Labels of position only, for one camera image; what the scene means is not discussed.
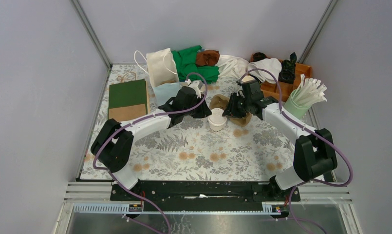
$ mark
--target white wall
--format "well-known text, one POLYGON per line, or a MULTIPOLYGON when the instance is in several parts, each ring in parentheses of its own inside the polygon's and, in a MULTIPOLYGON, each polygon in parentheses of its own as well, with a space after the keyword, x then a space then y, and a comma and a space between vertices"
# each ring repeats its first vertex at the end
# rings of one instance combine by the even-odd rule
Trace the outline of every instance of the white wall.
POLYGON ((364 233, 392 233, 392 0, 339 1, 306 63, 328 87, 316 111, 354 167, 364 233))
POLYGON ((113 63, 200 44, 249 58, 302 54, 329 0, 81 0, 113 63))
POLYGON ((0 234, 51 233, 105 80, 69 0, 0 1, 0 234))

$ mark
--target canvas bag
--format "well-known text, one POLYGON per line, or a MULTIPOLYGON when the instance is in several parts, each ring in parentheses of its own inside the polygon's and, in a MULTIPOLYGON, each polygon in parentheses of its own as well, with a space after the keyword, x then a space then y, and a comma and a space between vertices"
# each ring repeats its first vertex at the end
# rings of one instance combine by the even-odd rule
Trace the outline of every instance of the canvas bag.
POLYGON ((147 53, 147 59, 140 51, 136 50, 134 52, 134 61, 149 75, 150 84, 156 96, 158 106, 165 104, 167 100, 177 95, 180 90, 179 76, 177 75, 176 63, 170 48, 147 53), (148 72, 137 63, 135 59, 137 52, 147 62, 148 72))

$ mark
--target wooden box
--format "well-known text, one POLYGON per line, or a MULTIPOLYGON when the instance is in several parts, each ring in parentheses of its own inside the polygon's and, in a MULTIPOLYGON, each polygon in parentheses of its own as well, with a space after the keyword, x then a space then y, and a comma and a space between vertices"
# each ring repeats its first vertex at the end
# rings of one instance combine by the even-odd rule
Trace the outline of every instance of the wooden box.
MULTIPOLYGON (((293 84, 279 82, 282 89, 282 101, 287 101, 293 90, 297 89, 300 84, 300 75, 305 74, 305 78, 312 77, 312 67, 300 63, 296 63, 295 80, 293 84)), ((265 97, 272 96, 279 100, 279 90, 276 84, 271 84, 267 81, 261 84, 261 90, 265 97)))

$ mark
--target floral tablecloth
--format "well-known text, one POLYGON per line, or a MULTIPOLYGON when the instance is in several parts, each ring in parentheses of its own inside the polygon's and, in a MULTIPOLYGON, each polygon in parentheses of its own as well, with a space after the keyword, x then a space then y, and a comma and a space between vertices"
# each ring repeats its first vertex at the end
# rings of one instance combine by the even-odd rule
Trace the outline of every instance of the floral tablecloth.
MULTIPOLYGON (((149 77, 137 65, 114 65, 84 158, 81 179, 111 179, 107 172, 92 166, 91 144, 107 120, 109 85, 149 77)), ((220 78, 208 86, 206 98, 229 97, 239 89, 234 78, 220 78)), ((150 109, 157 109, 149 82, 150 109)), ((207 118, 185 117, 183 122, 138 140, 128 166, 139 179, 148 180, 259 180, 267 181, 293 165, 288 139, 276 128, 257 117, 245 127, 229 120, 224 129, 212 132, 207 118)))

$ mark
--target green cup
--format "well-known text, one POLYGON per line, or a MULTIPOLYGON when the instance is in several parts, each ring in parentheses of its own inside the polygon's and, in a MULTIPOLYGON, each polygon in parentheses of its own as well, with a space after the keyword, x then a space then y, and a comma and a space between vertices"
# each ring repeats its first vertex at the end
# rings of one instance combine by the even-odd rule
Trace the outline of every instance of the green cup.
POLYGON ((295 89, 289 96, 287 102, 283 106, 286 111, 293 114, 298 119, 301 119, 305 113, 311 108, 311 106, 299 106, 294 101, 292 101, 292 96, 295 95, 297 89, 295 89))

